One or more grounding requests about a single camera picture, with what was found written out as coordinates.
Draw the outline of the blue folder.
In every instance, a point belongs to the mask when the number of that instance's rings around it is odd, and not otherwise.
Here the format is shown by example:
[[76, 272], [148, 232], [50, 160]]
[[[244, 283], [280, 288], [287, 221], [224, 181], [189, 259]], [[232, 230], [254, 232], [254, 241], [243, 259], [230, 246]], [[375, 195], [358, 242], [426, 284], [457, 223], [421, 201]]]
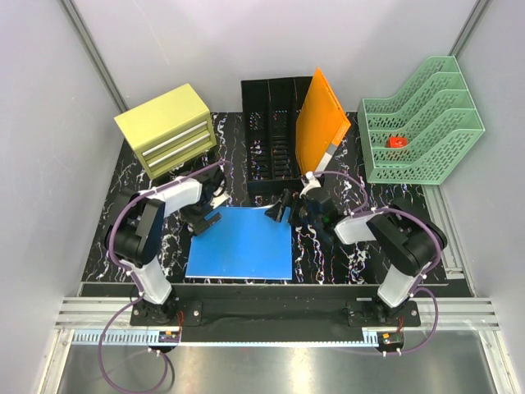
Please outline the blue folder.
[[275, 222], [265, 208], [220, 207], [217, 223], [193, 236], [187, 278], [290, 280], [292, 228], [289, 210]]

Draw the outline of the yellow-green drawer cabinet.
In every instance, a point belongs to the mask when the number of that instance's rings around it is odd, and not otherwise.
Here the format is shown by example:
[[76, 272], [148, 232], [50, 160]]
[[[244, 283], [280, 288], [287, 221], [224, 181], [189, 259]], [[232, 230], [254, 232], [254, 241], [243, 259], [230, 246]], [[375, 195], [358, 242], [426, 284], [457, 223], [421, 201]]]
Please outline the yellow-green drawer cabinet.
[[123, 112], [115, 122], [152, 180], [217, 145], [210, 110], [189, 84]]

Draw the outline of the orange folder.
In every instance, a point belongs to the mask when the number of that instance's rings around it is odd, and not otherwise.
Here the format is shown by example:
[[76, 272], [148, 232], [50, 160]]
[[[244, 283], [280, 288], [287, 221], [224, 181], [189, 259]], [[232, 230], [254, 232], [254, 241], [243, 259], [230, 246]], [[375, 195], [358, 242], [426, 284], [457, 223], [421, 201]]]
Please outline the orange folder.
[[295, 155], [301, 173], [324, 171], [350, 126], [340, 101], [318, 67], [296, 121]]

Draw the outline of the black magazine file holder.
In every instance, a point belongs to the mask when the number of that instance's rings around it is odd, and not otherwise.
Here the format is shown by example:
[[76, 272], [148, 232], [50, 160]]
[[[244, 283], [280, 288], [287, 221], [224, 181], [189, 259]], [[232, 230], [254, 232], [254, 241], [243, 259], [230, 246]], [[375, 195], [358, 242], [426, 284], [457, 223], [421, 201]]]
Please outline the black magazine file holder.
[[295, 156], [296, 121], [311, 80], [296, 76], [240, 82], [250, 197], [302, 188]]

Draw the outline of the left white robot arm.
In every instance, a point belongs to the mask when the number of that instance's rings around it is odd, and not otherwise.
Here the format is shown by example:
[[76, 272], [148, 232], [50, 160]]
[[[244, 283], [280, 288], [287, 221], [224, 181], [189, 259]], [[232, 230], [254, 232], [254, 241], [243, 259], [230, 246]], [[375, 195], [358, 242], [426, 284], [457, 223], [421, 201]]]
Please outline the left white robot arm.
[[226, 176], [210, 165], [149, 190], [123, 190], [104, 227], [110, 260], [125, 269], [149, 303], [148, 315], [167, 325], [177, 314], [171, 283], [162, 272], [158, 254], [164, 222], [179, 212], [190, 230], [200, 236], [221, 219], [218, 207], [225, 203]]

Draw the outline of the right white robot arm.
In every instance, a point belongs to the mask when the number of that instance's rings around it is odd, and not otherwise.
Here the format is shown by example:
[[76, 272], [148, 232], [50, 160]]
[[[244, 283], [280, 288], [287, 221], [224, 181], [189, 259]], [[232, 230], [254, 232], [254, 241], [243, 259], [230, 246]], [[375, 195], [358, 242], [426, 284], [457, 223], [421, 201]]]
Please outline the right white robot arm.
[[372, 315], [386, 326], [400, 318], [401, 305], [448, 245], [445, 233], [402, 199], [385, 208], [344, 215], [322, 187], [301, 193], [284, 190], [265, 215], [275, 222], [286, 219], [294, 227], [309, 225], [329, 245], [376, 241], [390, 267], [377, 290]]

